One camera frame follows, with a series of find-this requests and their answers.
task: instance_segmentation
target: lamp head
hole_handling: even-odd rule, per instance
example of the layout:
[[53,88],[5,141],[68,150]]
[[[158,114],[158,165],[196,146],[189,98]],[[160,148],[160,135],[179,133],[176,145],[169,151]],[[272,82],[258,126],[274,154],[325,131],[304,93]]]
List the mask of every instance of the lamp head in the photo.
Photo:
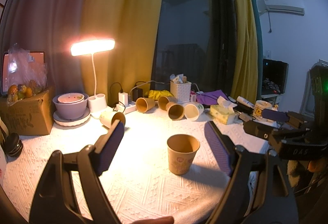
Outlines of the lamp head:
[[81,41],[71,46],[72,56],[81,56],[112,50],[115,46],[114,39],[96,39]]

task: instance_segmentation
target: overturned paper cup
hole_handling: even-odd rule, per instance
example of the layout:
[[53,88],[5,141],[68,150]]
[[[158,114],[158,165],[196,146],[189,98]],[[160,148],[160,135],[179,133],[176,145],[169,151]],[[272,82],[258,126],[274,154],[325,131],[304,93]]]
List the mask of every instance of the overturned paper cup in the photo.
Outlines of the overturned paper cup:
[[169,102],[176,102],[177,99],[174,96],[161,96],[158,99],[158,106],[160,109],[166,110],[166,105]]
[[167,114],[172,120],[180,120],[184,116],[184,107],[175,102],[169,102],[165,106]]
[[151,98],[139,97],[136,101],[137,110],[141,113],[147,112],[155,106],[155,100]]
[[187,134],[176,134],[167,140],[169,170],[176,175],[186,174],[200,147],[195,137]]
[[100,115],[100,122],[102,125],[105,125],[107,128],[110,128],[115,120],[120,120],[125,126],[125,115],[122,112],[111,111],[103,112]]
[[185,117],[191,121],[196,121],[204,111],[204,106],[201,103],[189,103],[185,106]]

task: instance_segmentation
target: stacked bowls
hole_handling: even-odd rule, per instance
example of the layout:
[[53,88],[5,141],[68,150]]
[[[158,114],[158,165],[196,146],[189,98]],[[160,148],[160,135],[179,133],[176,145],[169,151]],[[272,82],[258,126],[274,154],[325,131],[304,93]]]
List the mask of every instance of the stacked bowls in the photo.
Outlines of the stacked bowls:
[[84,115],[88,98],[86,93],[67,93],[55,96],[52,101],[60,117],[74,121]]

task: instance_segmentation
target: black round object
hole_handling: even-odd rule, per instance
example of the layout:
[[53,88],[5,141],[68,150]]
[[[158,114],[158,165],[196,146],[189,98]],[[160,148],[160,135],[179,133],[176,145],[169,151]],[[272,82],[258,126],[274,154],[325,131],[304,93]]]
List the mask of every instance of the black round object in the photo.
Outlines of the black round object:
[[11,157],[18,157],[23,150],[23,143],[17,133],[10,134],[4,143],[4,151]]

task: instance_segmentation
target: hand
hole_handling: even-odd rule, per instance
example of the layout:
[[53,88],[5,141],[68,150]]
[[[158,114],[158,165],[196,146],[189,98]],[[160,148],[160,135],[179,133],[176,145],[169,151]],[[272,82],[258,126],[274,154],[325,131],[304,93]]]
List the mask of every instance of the hand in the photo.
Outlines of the hand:
[[172,216],[166,216],[157,219],[144,219],[132,222],[131,224],[174,224],[174,218]]

